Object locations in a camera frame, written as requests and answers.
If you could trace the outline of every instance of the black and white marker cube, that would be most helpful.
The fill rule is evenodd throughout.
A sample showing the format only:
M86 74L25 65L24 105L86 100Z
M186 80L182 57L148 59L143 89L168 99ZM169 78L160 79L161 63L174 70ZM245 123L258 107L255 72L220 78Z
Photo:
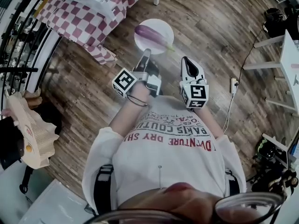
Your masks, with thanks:
M203 108L209 99L209 86L206 84L183 84L181 95L187 108Z
M113 79L112 86L123 98L127 97L127 92L137 81L137 78L130 71L123 68Z

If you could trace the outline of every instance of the white plate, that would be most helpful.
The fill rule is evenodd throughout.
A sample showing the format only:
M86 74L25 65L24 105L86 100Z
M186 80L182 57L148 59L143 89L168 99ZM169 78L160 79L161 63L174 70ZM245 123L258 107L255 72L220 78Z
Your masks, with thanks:
M168 25L168 23L164 22L160 19L148 19L140 23L140 25L148 26L158 33L160 33L162 36L164 36L167 40L167 42L172 45L174 40L174 34L172 28ZM134 34L135 43L138 46L138 48L141 51L144 51L146 48L151 49L151 53L153 55L164 53L167 48L150 41L146 38L143 38L136 33Z

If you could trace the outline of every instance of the white t-shirt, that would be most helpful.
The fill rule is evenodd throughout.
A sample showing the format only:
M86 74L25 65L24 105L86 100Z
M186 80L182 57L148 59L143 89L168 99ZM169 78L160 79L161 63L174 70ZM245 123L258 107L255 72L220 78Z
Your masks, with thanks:
M134 129L125 137L110 127L100 129L87 158L82 188L96 210L93 189L101 166L113 164L117 205L142 192L186 182L223 197L225 168L246 191L242 165L226 135L217 140L184 103L168 96L153 99Z

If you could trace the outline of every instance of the lip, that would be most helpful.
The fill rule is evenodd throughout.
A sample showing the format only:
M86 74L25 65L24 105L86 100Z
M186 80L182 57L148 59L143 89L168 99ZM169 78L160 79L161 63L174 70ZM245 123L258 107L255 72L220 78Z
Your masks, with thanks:
M186 183L186 182L177 182L173 185L171 185L170 187L168 187L164 193L168 193L168 192L180 192L180 191L185 191L188 189L195 189L193 186L191 186L190 184Z

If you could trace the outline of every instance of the backpack strap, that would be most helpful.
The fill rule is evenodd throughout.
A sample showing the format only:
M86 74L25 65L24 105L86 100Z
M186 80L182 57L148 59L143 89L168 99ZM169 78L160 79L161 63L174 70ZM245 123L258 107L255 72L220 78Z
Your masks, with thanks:
M93 198L99 215L111 211L110 186L113 165L103 165L94 184Z
M229 170L228 168L225 169L225 186L226 186L225 196L232 196L240 193L238 180L233 175L232 171Z

